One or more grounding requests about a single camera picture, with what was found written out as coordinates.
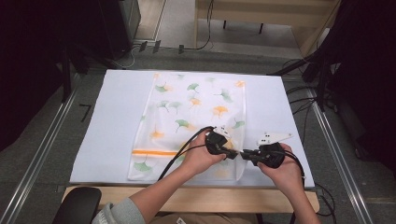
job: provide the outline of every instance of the table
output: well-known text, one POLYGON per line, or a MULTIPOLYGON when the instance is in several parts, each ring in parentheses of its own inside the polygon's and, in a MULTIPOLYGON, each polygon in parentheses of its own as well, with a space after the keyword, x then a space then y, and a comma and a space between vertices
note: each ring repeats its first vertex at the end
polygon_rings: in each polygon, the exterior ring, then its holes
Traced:
MULTIPOLYGON (((303 57, 332 25, 341 0, 215 0, 212 20, 289 25, 303 57)), ((195 0, 194 46, 198 20, 207 19, 210 0, 195 0)))
MULTIPOLYGON (((80 186, 109 186, 100 187, 106 195, 102 205, 117 202, 152 183, 128 180, 127 172, 134 136, 149 95, 153 75, 169 72, 107 70, 90 127, 81 144, 70 178, 72 184, 80 186)), ((283 142, 290 145, 300 159, 306 175, 305 186, 309 189, 315 186, 280 77, 177 73, 245 80, 247 127, 244 148, 256 147, 257 140, 264 132, 263 126, 267 131, 292 133, 293 137, 283 142)), ((225 203, 232 205, 216 206, 219 209, 217 212, 291 212, 289 201, 274 187, 272 180, 249 162, 243 177, 238 181, 189 181, 175 193, 162 211, 207 212, 205 208, 209 208, 211 203, 219 203, 220 197, 225 203), (190 200, 191 195, 195 195, 196 203, 184 206, 186 197, 190 200)), ((307 192, 307 195, 318 210, 316 193, 307 192)))
MULTIPOLYGON (((67 188, 64 197, 74 188, 67 188)), ((95 187, 102 191, 99 209, 106 203, 120 203, 142 187, 95 187)), ((306 196, 315 212, 319 210, 318 197, 313 191, 306 196)), ((292 213, 289 200, 277 189, 214 189, 181 188, 166 204, 162 212, 180 213, 292 213)))

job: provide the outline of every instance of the metal rail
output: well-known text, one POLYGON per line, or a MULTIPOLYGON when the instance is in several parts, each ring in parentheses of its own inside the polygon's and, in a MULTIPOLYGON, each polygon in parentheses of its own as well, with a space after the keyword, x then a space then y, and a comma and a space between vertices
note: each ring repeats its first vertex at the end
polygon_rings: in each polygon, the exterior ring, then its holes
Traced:
MULTIPOLYGON (((315 97, 314 90, 308 90, 309 97, 315 97)), ((314 103, 314 111, 318 118, 320 128, 322 129, 326 138, 327 144, 329 145, 330 152, 334 159, 335 165, 337 166, 338 173, 344 182, 346 187, 346 193, 349 196, 349 200, 352 203, 355 213, 359 220, 359 223, 374 223, 369 210, 367 209, 366 203, 361 195, 361 191, 356 184, 353 174, 350 172, 341 148, 338 146, 337 140, 332 132, 332 128, 327 121, 326 115, 320 110, 319 106, 314 103)))
POLYGON ((26 201, 30 190, 35 183, 41 167, 43 166, 44 161, 46 160, 50 152, 52 143, 55 140, 55 137, 58 134, 62 123, 64 122, 64 118, 66 117, 70 106, 76 97, 76 92, 80 81, 81 79, 79 75, 75 74, 75 88, 71 92, 69 98, 64 103, 62 103, 60 108, 58 109, 55 118, 49 126, 49 129, 47 130, 46 135, 44 136, 40 146, 38 147, 37 152, 35 153, 35 156, 33 157, 29 167, 27 168, 23 178, 21 179, 21 182, 16 187, 5 213, 0 219, 1 224, 14 223, 16 221, 17 216, 21 211, 21 208, 26 201))

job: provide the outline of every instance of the floor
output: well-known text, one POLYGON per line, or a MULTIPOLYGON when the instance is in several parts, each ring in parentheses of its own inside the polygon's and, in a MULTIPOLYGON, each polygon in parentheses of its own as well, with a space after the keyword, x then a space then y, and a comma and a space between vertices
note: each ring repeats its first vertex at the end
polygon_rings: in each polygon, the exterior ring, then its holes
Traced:
MULTIPOLYGON (((158 4, 161 1, 141 1, 144 4, 141 7, 142 15, 145 15, 146 11, 149 12, 149 15, 151 15, 152 11, 161 11, 159 9, 160 4, 158 4)), ((158 27, 158 34, 152 41, 160 40, 161 47, 178 48, 179 45, 184 45, 185 48, 194 48, 194 17, 192 16, 194 14, 194 6, 194 0, 167 0, 164 4, 163 15, 160 18, 157 16, 142 16, 142 24, 150 23, 152 27, 158 27)), ((210 40, 204 50, 290 59, 302 58, 293 33, 287 25, 264 24, 261 34, 259 34, 259 23, 227 21, 226 28, 223 29, 223 21, 212 20, 210 27, 210 40)), ((328 30, 324 32, 322 38, 319 40, 319 45, 327 32, 328 30)), ((198 48, 205 44, 208 36, 209 32, 206 20, 199 20, 198 48)), ((140 35, 136 39, 148 40, 152 37, 152 35, 140 35)))

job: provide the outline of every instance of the forearm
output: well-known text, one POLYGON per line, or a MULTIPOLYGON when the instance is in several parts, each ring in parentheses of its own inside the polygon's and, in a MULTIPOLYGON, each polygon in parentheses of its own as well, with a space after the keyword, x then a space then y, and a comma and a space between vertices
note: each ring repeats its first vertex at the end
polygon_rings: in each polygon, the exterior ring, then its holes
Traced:
POLYGON ((303 190, 286 195, 300 224, 320 223, 317 214, 303 190))
POLYGON ((193 176, 190 170, 178 167, 162 180, 130 196, 130 199, 139 208, 146 223, 149 223, 172 194, 193 176))

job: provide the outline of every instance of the gray carpet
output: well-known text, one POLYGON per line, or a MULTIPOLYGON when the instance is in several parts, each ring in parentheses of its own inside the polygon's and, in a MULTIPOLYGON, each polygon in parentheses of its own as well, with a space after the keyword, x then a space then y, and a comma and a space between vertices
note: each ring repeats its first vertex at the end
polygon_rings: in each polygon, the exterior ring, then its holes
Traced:
MULTIPOLYGON (((152 54, 147 49, 144 52, 135 53, 135 63, 131 69, 219 71, 262 75, 279 70, 285 61, 287 59, 204 51, 186 51, 183 54, 177 54, 176 50, 170 49, 152 54)), ((92 63, 89 74, 82 76, 78 94, 17 218, 17 223, 51 223, 61 203, 63 188, 68 186, 74 159, 93 112, 91 109, 88 117, 81 121, 87 107, 80 106, 80 104, 95 104, 105 71, 106 69, 101 64, 92 63)), ((299 74, 298 70, 293 74, 284 78, 286 90, 304 85, 296 76, 299 74)), ((50 122, 59 108, 61 97, 61 90, 59 90, 31 121, 21 138, 0 153, 0 192, 2 192, 0 194, 0 214, 5 210, 11 193, 22 178, 45 131, 50 126, 50 122)), ((291 100, 305 97, 307 95, 304 90, 290 95, 291 100)), ((292 110, 298 107, 298 104, 292 105, 292 110)), ((295 115, 300 136, 304 134, 305 112, 295 115)), ((359 183, 363 196, 370 199, 367 205, 374 222, 391 223, 396 218, 396 214, 393 212, 396 208, 394 202, 396 186, 392 173, 378 162, 364 162, 356 159, 354 148, 348 139, 342 121, 330 109, 326 110, 326 115, 336 133, 350 169, 359 183)), ((304 148, 313 177, 334 197, 337 222, 359 223, 312 110, 307 116, 305 129, 304 148)), ((327 193, 324 196, 332 203, 327 193)), ((319 202, 320 213, 328 214, 329 210, 325 202, 321 199, 319 202)), ((265 221, 272 223, 289 223, 290 214, 265 214, 263 217, 265 221)), ((323 223, 333 223, 332 217, 320 217, 320 219, 323 223)))

